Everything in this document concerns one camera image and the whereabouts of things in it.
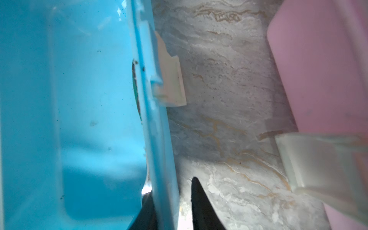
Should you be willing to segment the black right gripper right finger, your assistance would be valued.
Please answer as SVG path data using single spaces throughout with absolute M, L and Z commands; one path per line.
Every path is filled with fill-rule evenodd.
M 194 230 L 226 230 L 197 177 L 192 179 L 191 202 Z

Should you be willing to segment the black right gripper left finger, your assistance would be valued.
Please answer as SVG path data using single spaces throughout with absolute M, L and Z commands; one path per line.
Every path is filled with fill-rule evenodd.
M 157 215 L 151 193 L 142 199 L 142 208 L 128 228 L 129 230 L 158 230 Z

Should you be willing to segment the turquoise back toolbox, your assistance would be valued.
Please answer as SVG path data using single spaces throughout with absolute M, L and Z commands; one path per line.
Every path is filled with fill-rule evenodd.
M 160 230 L 179 191 L 151 1 L 1 1 L 1 229 Z

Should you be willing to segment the pink toolbox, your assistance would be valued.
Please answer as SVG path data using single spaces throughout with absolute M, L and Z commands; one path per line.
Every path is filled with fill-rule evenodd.
M 267 37 L 298 128 L 276 136 L 292 192 L 367 229 L 367 1 L 284 1 Z

